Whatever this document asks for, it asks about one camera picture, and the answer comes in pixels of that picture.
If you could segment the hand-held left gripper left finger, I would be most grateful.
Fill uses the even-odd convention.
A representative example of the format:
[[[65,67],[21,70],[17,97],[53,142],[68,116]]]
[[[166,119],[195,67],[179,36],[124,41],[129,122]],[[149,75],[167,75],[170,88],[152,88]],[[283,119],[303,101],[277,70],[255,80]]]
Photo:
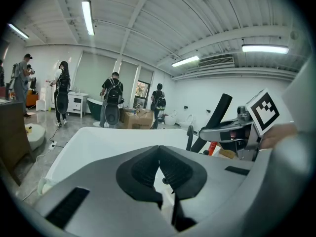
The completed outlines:
[[[174,234],[154,189],[158,146],[94,161],[53,186],[35,205],[70,234]]]

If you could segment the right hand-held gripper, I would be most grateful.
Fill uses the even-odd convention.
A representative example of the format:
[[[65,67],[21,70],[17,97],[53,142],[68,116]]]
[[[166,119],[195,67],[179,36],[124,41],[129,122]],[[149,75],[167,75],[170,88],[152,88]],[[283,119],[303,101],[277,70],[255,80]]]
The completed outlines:
[[[199,137],[218,142],[219,154],[254,161],[263,135],[273,126],[279,111],[269,91],[261,90],[244,106],[237,108],[237,119],[221,122],[214,128],[203,128]]]

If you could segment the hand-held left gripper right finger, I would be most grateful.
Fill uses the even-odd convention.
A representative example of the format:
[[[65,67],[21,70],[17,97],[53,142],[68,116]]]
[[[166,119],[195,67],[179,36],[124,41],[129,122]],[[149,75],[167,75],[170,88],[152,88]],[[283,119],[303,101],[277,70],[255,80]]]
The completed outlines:
[[[236,192],[252,166],[251,161],[160,146],[163,217],[179,232],[209,218]]]

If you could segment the person's right hand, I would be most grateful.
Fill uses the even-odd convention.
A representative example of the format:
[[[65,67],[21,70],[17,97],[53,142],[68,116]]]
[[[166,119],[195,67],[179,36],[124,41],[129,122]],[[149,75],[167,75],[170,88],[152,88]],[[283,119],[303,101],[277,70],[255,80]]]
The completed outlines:
[[[259,149],[272,149],[284,138],[294,136],[297,133],[298,130],[293,122],[274,125],[264,134]]]

